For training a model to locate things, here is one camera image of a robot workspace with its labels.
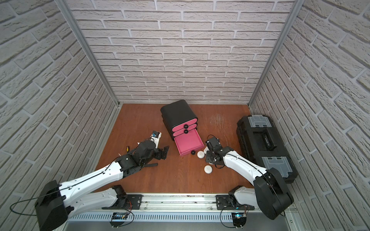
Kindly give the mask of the black drawer cabinet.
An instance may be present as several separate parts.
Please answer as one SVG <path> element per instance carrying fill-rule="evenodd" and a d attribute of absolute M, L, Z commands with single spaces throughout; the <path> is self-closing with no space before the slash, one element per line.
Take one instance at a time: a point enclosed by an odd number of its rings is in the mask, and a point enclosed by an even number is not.
<path fill-rule="evenodd" d="M 185 100 L 180 100 L 161 108 L 161 116 L 163 123 L 169 132 L 171 139 L 174 141 L 172 128 L 180 125 L 181 123 L 187 122 L 198 117 L 190 108 L 189 104 Z"/>

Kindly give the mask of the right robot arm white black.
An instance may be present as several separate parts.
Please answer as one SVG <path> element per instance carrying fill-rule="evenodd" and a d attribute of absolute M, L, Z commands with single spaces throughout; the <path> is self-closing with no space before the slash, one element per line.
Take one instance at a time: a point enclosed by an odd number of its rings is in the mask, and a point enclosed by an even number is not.
<path fill-rule="evenodd" d="M 253 185 L 253 188 L 237 186 L 231 190 L 227 199 L 231 207 L 257 207 L 266 217 L 274 220 L 293 204 L 293 195 L 277 169 L 266 169 L 252 163 L 234 149 L 223 147 L 216 137 L 205 144 L 207 163 L 228 167 Z"/>

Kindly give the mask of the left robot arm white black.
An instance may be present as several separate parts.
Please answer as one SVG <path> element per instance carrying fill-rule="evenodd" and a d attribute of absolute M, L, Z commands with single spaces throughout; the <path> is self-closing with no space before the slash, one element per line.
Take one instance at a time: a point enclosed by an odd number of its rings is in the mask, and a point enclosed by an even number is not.
<path fill-rule="evenodd" d="M 152 159 L 166 159 L 169 147 L 160 149 L 158 143 L 154 138 L 145 140 L 95 172 L 67 182 L 53 180 L 45 184 L 35 203 L 39 229 L 52 231 L 69 218 L 97 208 L 124 207 L 122 187 L 114 186 L 102 193 L 95 190 L 139 172 Z"/>

